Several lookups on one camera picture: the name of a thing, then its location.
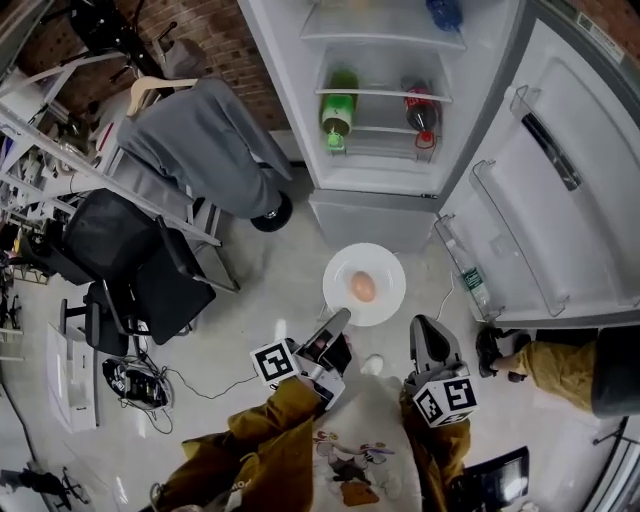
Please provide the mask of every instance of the yellow pants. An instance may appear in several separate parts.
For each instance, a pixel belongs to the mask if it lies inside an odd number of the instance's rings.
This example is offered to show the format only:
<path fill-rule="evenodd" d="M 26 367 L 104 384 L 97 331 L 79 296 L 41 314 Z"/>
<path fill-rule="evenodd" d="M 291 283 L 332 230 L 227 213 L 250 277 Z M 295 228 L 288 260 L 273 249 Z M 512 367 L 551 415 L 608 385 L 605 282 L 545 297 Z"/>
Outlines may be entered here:
<path fill-rule="evenodd" d="M 517 371 L 530 375 L 540 389 L 565 398 L 583 411 L 592 412 L 595 341 L 583 347 L 533 341 L 516 356 Z"/>

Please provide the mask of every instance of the chair armrest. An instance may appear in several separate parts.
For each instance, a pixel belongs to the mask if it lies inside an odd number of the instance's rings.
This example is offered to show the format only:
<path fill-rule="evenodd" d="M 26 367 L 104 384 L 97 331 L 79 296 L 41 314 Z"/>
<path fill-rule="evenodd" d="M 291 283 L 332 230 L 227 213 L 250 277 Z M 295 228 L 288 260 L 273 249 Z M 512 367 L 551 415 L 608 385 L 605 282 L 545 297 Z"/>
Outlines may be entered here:
<path fill-rule="evenodd" d="M 169 252 L 169 256 L 171 257 L 171 260 L 173 261 L 173 264 L 175 265 L 176 270 L 180 274 L 182 274 L 184 277 L 187 277 L 189 279 L 193 279 L 194 281 L 199 281 L 201 283 L 208 284 L 212 288 L 217 288 L 218 290 L 224 290 L 225 292 L 228 292 L 228 293 L 238 293 L 240 291 L 240 286 L 235 280 L 233 280 L 229 276 L 229 273 L 227 272 L 226 269 L 225 269 L 225 272 L 229 277 L 229 281 L 231 281 L 231 286 L 218 283 L 216 281 L 212 281 L 211 279 L 207 279 L 207 277 L 202 274 L 202 271 L 194 272 L 192 270 L 193 267 L 189 265 L 189 262 L 185 260 L 183 256 L 181 256 L 181 251 L 178 249 L 178 247 L 176 247 L 175 243 L 171 239 L 171 232 L 169 231 L 169 228 L 167 228 L 167 225 L 164 223 L 164 219 L 162 217 L 160 216 L 156 217 L 156 225 L 158 226 L 158 230 L 160 231 L 162 242 L 164 243 L 164 246 L 167 248 L 167 251 Z"/>
<path fill-rule="evenodd" d="M 115 302 L 113 301 L 113 297 L 111 296 L 111 292 L 109 291 L 109 285 L 107 281 L 102 281 L 102 288 L 104 289 L 104 294 L 107 297 L 107 303 L 109 304 L 109 309 L 111 310 L 111 315 L 113 316 L 113 321 L 116 324 L 116 329 L 120 334 L 124 334 L 125 336 L 149 336 L 151 333 L 149 331 L 141 331 L 140 329 L 132 329 L 129 327 L 125 327 L 122 323 L 122 319 L 118 314 L 118 310 L 116 309 Z"/>
<path fill-rule="evenodd" d="M 180 251 L 171 240 L 171 233 L 169 232 L 169 228 L 164 222 L 164 219 L 161 216 L 156 217 L 156 225 L 160 230 L 160 236 L 162 237 L 162 242 L 169 252 L 169 256 L 171 256 L 171 260 L 173 264 L 176 266 L 176 270 L 180 272 L 183 276 L 188 277 L 189 279 L 194 279 L 196 274 L 189 270 L 189 264 L 187 261 L 180 256 Z"/>
<path fill-rule="evenodd" d="M 91 345 L 93 348 L 100 346 L 100 306 L 97 303 L 91 304 L 91 311 L 87 311 L 91 315 Z"/>

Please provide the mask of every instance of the brick wall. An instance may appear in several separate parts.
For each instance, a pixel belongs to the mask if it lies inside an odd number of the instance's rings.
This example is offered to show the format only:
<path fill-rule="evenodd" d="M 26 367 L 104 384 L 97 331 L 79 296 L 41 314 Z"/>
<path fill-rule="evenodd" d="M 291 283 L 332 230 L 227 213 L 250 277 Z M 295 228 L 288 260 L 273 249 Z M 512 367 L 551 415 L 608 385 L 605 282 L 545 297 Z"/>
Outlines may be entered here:
<path fill-rule="evenodd" d="M 116 0 L 129 20 L 137 3 L 138 0 Z M 65 0 L 57 1 L 51 12 L 64 5 Z M 288 129 L 282 105 L 236 0 L 146 0 L 139 18 L 140 37 L 150 41 L 172 21 L 178 26 L 171 37 L 196 41 L 206 51 L 212 73 L 231 85 L 263 126 L 271 130 Z M 75 55 L 81 48 L 82 43 L 66 17 L 62 17 L 36 28 L 18 64 L 28 74 L 38 73 Z M 131 72 L 115 84 L 109 82 L 123 63 L 118 59 L 83 66 L 74 73 L 58 100 L 79 113 L 90 101 L 104 100 L 129 88 L 133 82 Z"/>

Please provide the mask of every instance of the electronic device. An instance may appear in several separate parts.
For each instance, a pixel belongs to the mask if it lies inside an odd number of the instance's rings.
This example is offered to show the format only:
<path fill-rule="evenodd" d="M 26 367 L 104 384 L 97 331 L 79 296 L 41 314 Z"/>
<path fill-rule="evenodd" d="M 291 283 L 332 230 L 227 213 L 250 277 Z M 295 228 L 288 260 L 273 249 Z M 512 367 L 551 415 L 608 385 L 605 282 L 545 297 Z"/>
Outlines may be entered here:
<path fill-rule="evenodd" d="M 465 469 L 451 485 L 453 512 L 497 512 L 529 491 L 526 446 Z"/>
<path fill-rule="evenodd" d="M 171 407 L 173 393 L 169 381 L 158 378 L 142 364 L 107 359 L 102 374 L 109 387 L 123 400 L 146 411 Z"/>
<path fill-rule="evenodd" d="M 313 388 L 322 398 L 325 410 L 333 407 L 345 390 L 342 376 L 352 356 L 342 331 L 350 318 L 349 310 L 341 309 L 304 345 L 287 340 L 300 377 L 313 381 Z"/>

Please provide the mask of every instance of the black cable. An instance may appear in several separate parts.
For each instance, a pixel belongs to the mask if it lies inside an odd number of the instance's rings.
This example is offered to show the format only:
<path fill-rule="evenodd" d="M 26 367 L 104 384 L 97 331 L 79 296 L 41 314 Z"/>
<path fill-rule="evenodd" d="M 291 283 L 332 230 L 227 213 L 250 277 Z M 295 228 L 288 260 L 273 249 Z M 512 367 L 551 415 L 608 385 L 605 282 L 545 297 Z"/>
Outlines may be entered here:
<path fill-rule="evenodd" d="M 196 391 L 194 388 L 192 388 L 189 384 L 187 384 L 187 381 L 184 380 L 184 377 L 182 376 L 182 374 L 178 371 L 178 370 L 174 370 L 172 368 L 167 368 L 166 366 L 162 368 L 162 375 L 166 375 L 168 372 L 173 372 L 173 373 L 177 373 L 178 377 L 180 377 L 182 379 L 182 383 L 188 387 L 191 391 L 193 391 L 196 395 L 202 397 L 202 398 L 206 398 L 207 400 L 215 400 L 216 398 L 221 397 L 222 395 L 227 394 L 229 391 L 231 391 L 233 388 L 235 388 L 238 384 L 244 384 L 245 382 L 249 382 L 250 380 L 256 379 L 258 378 L 258 373 L 255 371 L 255 369 L 253 370 L 255 375 L 253 377 L 249 377 L 248 379 L 245 380 L 239 380 L 238 382 L 234 382 L 233 384 L 231 384 L 231 386 L 229 386 L 227 389 L 225 389 L 222 393 L 218 393 L 217 395 L 213 395 L 213 396 L 207 396 L 207 395 L 203 395 L 202 393 L 199 393 L 198 391 Z"/>
<path fill-rule="evenodd" d="M 120 406 L 123 409 L 126 409 L 127 407 L 133 407 L 134 409 L 137 409 L 137 410 L 142 411 L 143 413 L 145 413 L 147 415 L 147 418 L 149 418 L 149 423 L 151 423 L 151 426 L 153 428 L 155 428 L 161 434 L 164 434 L 164 435 L 168 436 L 169 434 L 171 434 L 173 432 L 173 420 L 171 419 L 171 416 L 169 416 L 169 413 L 167 413 L 167 411 L 165 409 L 162 409 L 162 412 L 164 413 L 164 415 L 169 420 L 169 430 L 161 430 L 156 426 L 156 422 L 158 421 L 158 417 L 156 416 L 156 411 L 155 410 L 143 409 L 142 407 L 137 406 L 136 404 L 134 404 L 130 400 L 127 400 L 126 398 L 119 398 L 118 401 L 120 402 Z"/>
<path fill-rule="evenodd" d="M 231 384 L 231 386 L 229 386 L 227 389 L 225 389 L 222 393 L 218 393 L 217 395 L 214 395 L 214 396 L 207 396 L 207 395 L 204 395 L 204 394 L 200 393 L 193 386 L 188 384 L 187 381 L 185 380 L 185 378 L 182 376 L 182 374 L 178 370 L 174 370 L 173 368 L 169 368 L 168 366 L 163 366 L 162 369 L 158 369 L 158 366 L 153 362 L 153 359 L 151 359 L 151 357 L 149 356 L 149 354 L 145 350 L 140 349 L 140 352 L 142 353 L 141 357 L 138 357 L 138 356 L 135 356 L 135 355 L 125 356 L 125 357 L 123 357 L 121 359 L 121 361 L 124 364 L 139 363 L 139 364 L 145 365 L 148 368 L 148 370 L 151 373 L 151 375 L 157 381 L 168 381 L 169 382 L 169 380 L 167 378 L 167 373 L 173 372 L 173 373 L 177 374 L 178 377 L 180 377 L 180 380 L 182 380 L 182 383 L 185 385 L 185 387 L 190 389 L 197 396 L 199 396 L 201 398 L 206 398 L 207 400 L 215 400 L 215 399 L 221 397 L 222 395 L 227 394 L 229 391 L 231 391 L 237 385 L 244 384 L 245 382 L 249 382 L 249 381 L 251 381 L 253 379 L 258 378 L 258 372 L 256 372 L 255 368 L 254 368 L 253 371 L 254 371 L 255 375 L 253 377 L 249 377 L 248 379 L 239 380 L 237 382 L 234 382 L 233 384 Z M 139 411 L 144 412 L 147 415 L 147 418 L 149 418 L 149 422 L 151 423 L 151 426 L 154 429 L 156 429 L 158 432 L 160 432 L 161 434 L 169 435 L 169 434 L 171 434 L 173 432 L 173 420 L 171 419 L 171 416 L 169 416 L 169 414 L 167 413 L 167 411 L 165 409 L 162 409 L 162 412 L 164 412 L 164 414 L 167 417 L 167 419 L 169 420 L 169 424 L 170 424 L 170 428 L 167 431 L 161 430 L 156 426 L 155 422 L 157 421 L 158 418 L 156 416 L 155 409 L 144 409 L 143 407 L 140 407 L 140 406 L 134 404 L 133 402 L 131 402 L 130 400 L 128 400 L 126 398 L 119 398 L 118 400 L 119 400 L 120 405 L 121 405 L 121 407 L 123 409 L 126 408 L 126 407 L 133 407 L 134 409 L 138 409 Z"/>

